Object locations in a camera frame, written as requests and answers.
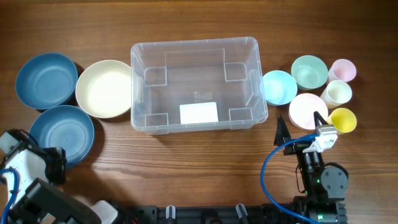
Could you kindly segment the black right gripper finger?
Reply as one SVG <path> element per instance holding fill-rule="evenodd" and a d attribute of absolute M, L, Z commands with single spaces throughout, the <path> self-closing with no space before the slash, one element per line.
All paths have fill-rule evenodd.
<path fill-rule="evenodd" d="M 313 116 L 314 116 L 315 127 L 326 125 L 326 121 L 323 119 L 323 117 L 318 111 L 315 111 L 313 113 Z"/>
<path fill-rule="evenodd" d="M 274 145 L 281 146 L 284 143 L 289 142 L 291 139 L 292 138 L 286 123 L 283 117 L 279 115 L 277 119 L 277 130 L 275 134 Z"/>

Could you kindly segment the pink small bowl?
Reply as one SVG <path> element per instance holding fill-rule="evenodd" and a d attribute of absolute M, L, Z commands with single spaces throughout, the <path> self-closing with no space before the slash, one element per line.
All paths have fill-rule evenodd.
<path fill-rule="evenodd" d="M 298 128 L 314 130 L 314 112 L 319 112 L 323 119 L 328 117 L 325 102 L 317 95 L 302 93 L 297 95 L 289 105 L 289 119 Z"/>

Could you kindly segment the dark blue bowl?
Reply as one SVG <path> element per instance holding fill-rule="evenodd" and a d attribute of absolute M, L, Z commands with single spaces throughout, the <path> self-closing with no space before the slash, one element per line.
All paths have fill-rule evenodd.
<path fill-rule="evenodd" d="M 81 109 L 61 105 L 43 112 L 33 123 L 29 134 L 39 146 L 61 147 L 66 154 L 66 168 L 80 163 L 93 147 L 95 128 Z"/>
<path fill-rule="evenodd" d="M 75 63 L 63 54 L 48 52 L 22 66 L 15 88 L 23 104 L 35 110 L 47 110 L 70 101 L 77 81 Z"/>

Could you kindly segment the light blue small bowl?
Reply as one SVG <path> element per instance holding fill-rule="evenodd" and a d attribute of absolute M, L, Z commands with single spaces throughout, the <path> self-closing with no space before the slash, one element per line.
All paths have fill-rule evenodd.
<path fill-rule="evenodd" d="M 282 70 L 270 71 L 263 76 L 262 81 L 266 100 L 271 105 L 286 105 L 297 95 L 296 81 L 287 72 Z"/>

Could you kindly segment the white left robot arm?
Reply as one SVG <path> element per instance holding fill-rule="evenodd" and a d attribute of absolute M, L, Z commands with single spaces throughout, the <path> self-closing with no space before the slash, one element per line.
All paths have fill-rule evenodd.
<path fill-rule="evenodd" d="M 118 210 L 105 200 L 89 207 L 56 188 L 66 181 L 66 154 L 61 147 L 42 148 L 26 131 L 1 134 L 1 182 L 8 201 L 1 223 L 114 223 Z"/>

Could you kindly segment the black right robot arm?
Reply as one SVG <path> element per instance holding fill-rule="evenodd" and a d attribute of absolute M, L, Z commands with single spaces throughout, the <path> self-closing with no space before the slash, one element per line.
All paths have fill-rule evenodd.
<path fill-rule="evenodd" d="M 319 112 L 313 113 L 315 131 L 309 137 L 294 141 L 283 119 L 279 116 L 274 144 L 283 146 L 285 156 L 295 155 L 296 171 L 300 172 L 302 196 L 296 196 L 289 206 L 291 223 L 346 223 L 345 199 L 348 171 L 335 162 L 324 162 L 322 153 L 331 149 L 338 139 L 335 127 L 328 124 Z"/>

